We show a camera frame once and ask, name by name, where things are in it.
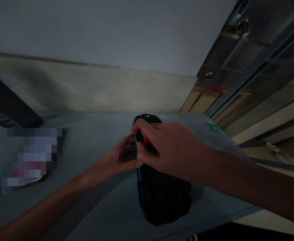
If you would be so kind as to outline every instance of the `hand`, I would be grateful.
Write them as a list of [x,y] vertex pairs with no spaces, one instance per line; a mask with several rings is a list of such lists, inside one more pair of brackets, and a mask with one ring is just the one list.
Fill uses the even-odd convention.
[[133,143],[133,135],[124,137],[107,155],[79,176],[81,185],[92,189],[120,172],[140,167],[143,163],[136,159],[135,148],[128,147]]
[[219,151],[211,148],[181,123],[149,124],[138,119],[132,134],[140,129],[159,155],[149,153],[137,142],[137,159],[156,170],[188,181],[206,184]]

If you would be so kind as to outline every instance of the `green object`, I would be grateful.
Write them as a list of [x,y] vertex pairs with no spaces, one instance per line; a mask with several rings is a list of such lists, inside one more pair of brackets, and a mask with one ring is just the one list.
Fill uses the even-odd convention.
[[212,131],[223,133],[223,131],[212,120],[208,121],[207,124]]

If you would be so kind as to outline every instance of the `left hand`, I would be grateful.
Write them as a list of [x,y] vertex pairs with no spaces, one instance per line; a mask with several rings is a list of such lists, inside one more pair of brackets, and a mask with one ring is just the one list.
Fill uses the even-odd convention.
[[142,166],[143,163],[137,161],[135,148],[128,147],[133,143],[133,135],[124,137],[107,155],[79,176],[81,183],[86,187],[95,188],[120,172]]

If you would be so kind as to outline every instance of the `right hand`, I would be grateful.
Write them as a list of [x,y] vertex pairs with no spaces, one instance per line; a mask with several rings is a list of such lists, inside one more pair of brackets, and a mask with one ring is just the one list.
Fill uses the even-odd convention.
[[151,154],[137,142],[138,161],[187,181],[207,183],[215,169],[218,150],[205,144],[182,123],[149,124],[140,118],[132,126],[132,134],[139,129],[159,155]]

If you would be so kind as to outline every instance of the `forearm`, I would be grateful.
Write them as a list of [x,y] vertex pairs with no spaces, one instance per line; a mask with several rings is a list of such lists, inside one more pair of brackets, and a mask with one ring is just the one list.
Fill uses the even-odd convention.
[[[88,182],[88,172],[96,179]],[[55,191],[38,205],[0,229],[0,240],[37,240],[87,191],[106,178],[93,166]]]
[[294,178],[229,153],[219,153],[208,185],[294,221]]

